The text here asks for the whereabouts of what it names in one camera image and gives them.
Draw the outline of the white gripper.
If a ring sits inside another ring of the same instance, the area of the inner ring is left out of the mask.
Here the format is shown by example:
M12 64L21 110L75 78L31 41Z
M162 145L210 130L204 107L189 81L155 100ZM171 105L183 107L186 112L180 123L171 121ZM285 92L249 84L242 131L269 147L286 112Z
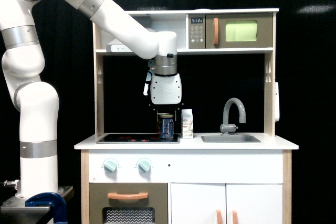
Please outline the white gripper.
M177 73L173 76L152 77L150 95L153 104L179 104L182 99L181 77ZM159 132L158 110L155 109L156 132ZM178 127L178 108L173 109L174 129Z

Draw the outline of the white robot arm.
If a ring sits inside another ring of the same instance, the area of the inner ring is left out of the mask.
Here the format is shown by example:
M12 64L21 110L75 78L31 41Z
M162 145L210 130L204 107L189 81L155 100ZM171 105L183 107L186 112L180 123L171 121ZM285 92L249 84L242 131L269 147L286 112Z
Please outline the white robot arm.
M1 34L5 44L2 70L9 95L20 112L20 188L28 199L58 191L57 120L59 98L41 81L45 66L32 9L40 0L1 0ZM156 73L176 74L176 33L150 32L113 0L65 0L93 23L143 59L155 59Z

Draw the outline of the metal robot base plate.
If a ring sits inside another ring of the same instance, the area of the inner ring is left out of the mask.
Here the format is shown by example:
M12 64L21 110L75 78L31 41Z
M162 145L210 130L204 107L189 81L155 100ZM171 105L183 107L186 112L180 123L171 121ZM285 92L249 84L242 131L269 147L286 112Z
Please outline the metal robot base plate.
M62 186L56 193L67 203L74 196L74 189L72 186ZM1 205L1 223L54 223L51 207L25 207L27 199L17 194L4 201Z

